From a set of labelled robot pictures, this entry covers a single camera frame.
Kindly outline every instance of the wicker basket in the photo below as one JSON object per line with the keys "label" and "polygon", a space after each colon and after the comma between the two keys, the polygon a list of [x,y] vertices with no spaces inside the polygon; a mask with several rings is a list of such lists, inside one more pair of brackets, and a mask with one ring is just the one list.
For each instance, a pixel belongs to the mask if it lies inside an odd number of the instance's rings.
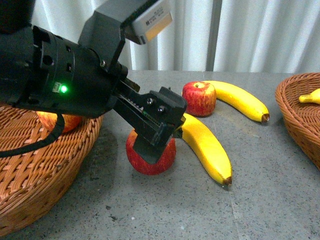
{"label": "wicker basket", "polygon": [[300,103],[299,96],[320,88],[320,73],[293,75],[275,90],[290,136],[320,170],[320,105]]}
{"label": "wicker basket", "polygon": [[[0,158],[0,236],[33,223],[58,202],[96,141],[102,119],[83,118],[76,129],[46,147]],[[48,134],[34,111],[0,106],[0,151]]]}

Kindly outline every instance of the speckled countertop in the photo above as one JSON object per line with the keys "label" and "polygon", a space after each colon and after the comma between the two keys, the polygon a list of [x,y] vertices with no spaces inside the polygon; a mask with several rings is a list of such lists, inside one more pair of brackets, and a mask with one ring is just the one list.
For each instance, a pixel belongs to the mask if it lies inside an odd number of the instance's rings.
{"label": "speckled countertop", "polygon": [[141,93],[218,80],[242,87],[269,108],[268,125],[223,102],[201,118],[233,167],[229,189],[216,184],[187,144],[173,166],[136,172],[125,142],[132,127],[113,110],[68,192],[44,217],[0,240],[319,240],[320,171],[290,138],[275,101],[290,74],[130,71]]}

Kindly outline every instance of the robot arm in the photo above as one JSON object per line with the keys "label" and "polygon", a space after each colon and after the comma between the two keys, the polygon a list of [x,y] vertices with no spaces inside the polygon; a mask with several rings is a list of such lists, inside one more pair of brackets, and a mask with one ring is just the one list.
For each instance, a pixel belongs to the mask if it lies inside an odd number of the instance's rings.
{"label": "robot arm", "polygon": [[[139,94],[118,62],[125,38],[145,44],[171,22],[167,0],[108,0],[85,23],[78,43],[30,25],[34,1],[5,4],[0,14],[11,9],[14,17],[0,18],[0,103],[89,118],[114,109],[135,128],[133,148],[150,164],[172,136],[181,136],[186,101],[165,87]],[[25,13],[19,22],[17,9]]]}

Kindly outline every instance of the banana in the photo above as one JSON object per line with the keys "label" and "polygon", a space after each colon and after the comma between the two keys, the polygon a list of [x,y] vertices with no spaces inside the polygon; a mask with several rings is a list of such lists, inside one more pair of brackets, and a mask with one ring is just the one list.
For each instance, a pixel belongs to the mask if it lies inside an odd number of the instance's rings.
{"label": "banana", "polygon": [[206,80],[216,90],[216,98],[230,104],[249,119],[266,123],[270,119],[268,108],[246,90],[223,81]]}
{"label": "banana", "polygon": [[304,94],[299,96],[299,102],[320,104],[320,88],[314,90],[310,94]]}
{"label": "banana", "polygon": [[192,148],[207,173],[222,185],[232,184],[232,166],[215,135],[194,116],[184,113],[182,139]]}

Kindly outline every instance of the apple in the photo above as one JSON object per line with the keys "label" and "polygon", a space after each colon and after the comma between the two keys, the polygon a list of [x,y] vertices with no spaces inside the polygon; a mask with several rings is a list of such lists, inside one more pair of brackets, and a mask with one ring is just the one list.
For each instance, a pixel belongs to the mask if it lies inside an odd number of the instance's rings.
{"label": "apple", "polygon": [[172,166],[176,158],[176,142],[174,138],[171,138],[168,145],[165,147],[159,161],[155,164],[149,164],[133,149],[137,136],[136,131],[133,129],[129,133],[125,143],[126,155],[135,170],[141,174],[151,176],[159,175]]}
{"label": "apple", "polygon": [[183,86],[182,97],[187,101],[188,114],[204,117],[213,113],[217,91],[209,82],[191,81]]}
{"label": "apple", "polygon": [[[48,130],[52,131],[57,122],[57,114],[45,111],[36,111],[38,118],[42,125]],[[64,129],[62,133],[67,133],[75,129],[82,120],[81,116],[62,114],[64,119]]]}

